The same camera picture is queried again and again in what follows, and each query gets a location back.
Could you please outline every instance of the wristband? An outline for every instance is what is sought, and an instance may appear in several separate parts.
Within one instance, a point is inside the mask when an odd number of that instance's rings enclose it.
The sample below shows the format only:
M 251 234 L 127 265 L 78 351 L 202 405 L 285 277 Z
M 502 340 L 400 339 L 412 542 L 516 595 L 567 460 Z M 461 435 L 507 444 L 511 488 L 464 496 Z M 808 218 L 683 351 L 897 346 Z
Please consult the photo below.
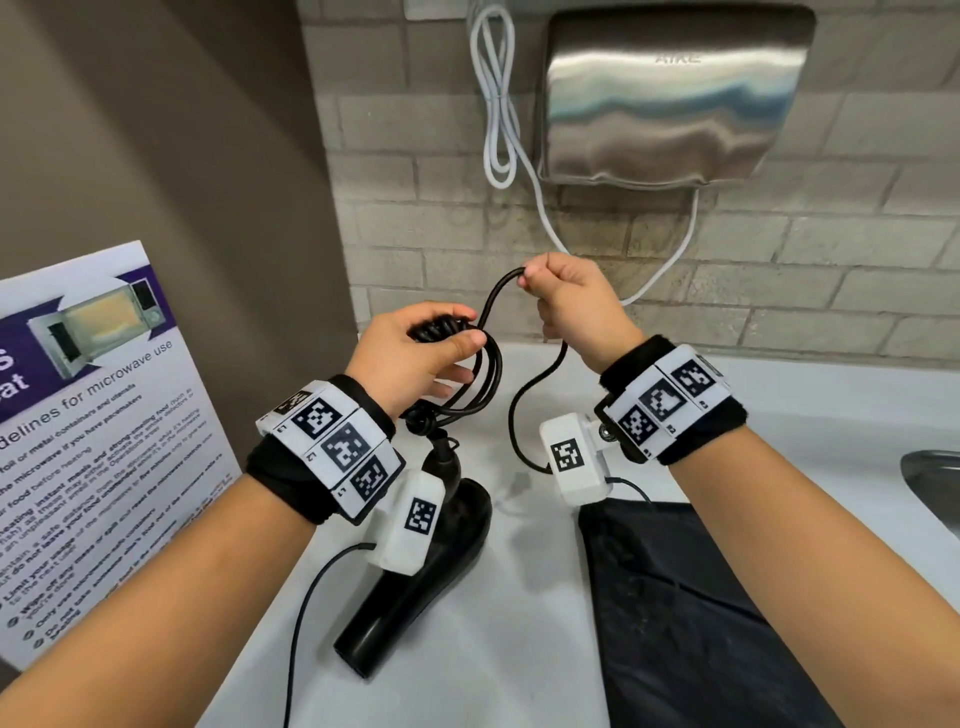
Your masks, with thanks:
M 248 473 L 263 475 L 265 486 L 311 521 L 324 513 L 321 504 L 327 501 L 321 495 L 326 495 L 356 525 L 386 494 L 405 463 L 390 444 L 396 429 L 391 426 L 387 432 L 378 423 L 386 413 L 352 378 L 337 381 L 353 394 L 362 392 L 360 401 L 333 382 L 310 382 L 256 421 L 265 440 L 251 454 Z M 300 465 L 295 467 L 292 460 Z
M 594 412 L 637 463 L 672 465 L 747 421 L 723 375 L 692 347 L 662 336 L 614 362 L 601 383 L 610 393 Z

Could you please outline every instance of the paper sign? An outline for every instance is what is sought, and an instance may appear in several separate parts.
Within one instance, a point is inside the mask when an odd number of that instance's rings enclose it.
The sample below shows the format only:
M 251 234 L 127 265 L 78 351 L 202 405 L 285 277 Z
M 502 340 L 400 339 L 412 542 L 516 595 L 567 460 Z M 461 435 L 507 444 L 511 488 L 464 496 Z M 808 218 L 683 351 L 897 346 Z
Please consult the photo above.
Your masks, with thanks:
M 239 475 L 139 242 L 0 281 L 0 658 L 26 668 Z

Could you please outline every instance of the person's left hand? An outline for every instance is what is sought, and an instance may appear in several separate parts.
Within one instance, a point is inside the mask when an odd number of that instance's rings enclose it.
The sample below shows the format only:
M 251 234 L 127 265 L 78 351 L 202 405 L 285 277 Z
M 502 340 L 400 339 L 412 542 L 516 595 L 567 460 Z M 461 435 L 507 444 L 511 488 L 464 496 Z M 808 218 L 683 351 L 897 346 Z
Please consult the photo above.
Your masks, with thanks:
M 473 321 L 476 311 L 459 303 L 424 302 L 392 313 L 374 316 L 360 337 L 345 374 L 367 390 L 377 404 L 396 420 L 424 395 L 445 398 L 453 389 L 437 379 L 470 384 L 473 373 L 456 365 L 470 358 L 487 343 L 483 331 L 471 329 L 437 344 L 421 344 L 407 331 L 442 314 Z

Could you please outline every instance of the human hand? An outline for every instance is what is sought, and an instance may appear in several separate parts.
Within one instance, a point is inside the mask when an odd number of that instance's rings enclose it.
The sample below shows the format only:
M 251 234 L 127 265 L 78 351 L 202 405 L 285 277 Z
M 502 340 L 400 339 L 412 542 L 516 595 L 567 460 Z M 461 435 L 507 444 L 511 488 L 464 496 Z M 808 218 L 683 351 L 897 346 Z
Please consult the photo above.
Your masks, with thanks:
M 445 398 L 453 389 L 437 379 L 470 384 L 473 373 L 456 365 L 487 343 L 483 331 L 461 331 L 437 344 L 421 344 L 407 336 L 410 327 L 451 314 L 476 319 L 477 313 L 459 303 L 424 302 L 374 316 L 360 337 L 345 374 L 352 376 L 373 400 L 396 420 L 424 395 Z
M 597 374 L 644 341 L 592 260 L 544 253 L 526 264 L 517 283 L 540 299 L 543 336 L 564 339 Z

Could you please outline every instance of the person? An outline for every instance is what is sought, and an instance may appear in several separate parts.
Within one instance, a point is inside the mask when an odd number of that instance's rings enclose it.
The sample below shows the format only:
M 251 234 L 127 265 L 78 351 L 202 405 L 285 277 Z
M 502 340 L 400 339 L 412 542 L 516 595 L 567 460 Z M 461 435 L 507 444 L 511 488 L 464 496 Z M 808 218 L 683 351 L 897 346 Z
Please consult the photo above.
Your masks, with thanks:
M 595 264 L 527 263 L 543 334 L 596 373 L 644 341 Z M 377 316 L 347 374 L 394 419 L 484 344 L 407 337 L 456 303 Z M 960 616 L 897 554 L 747 426 L 670 468 L 734 573 L 845 725 L 960 725 Z M 245 475 L 0 696 L 0 725 L 193 725 L 310 541 L 314 525 Z

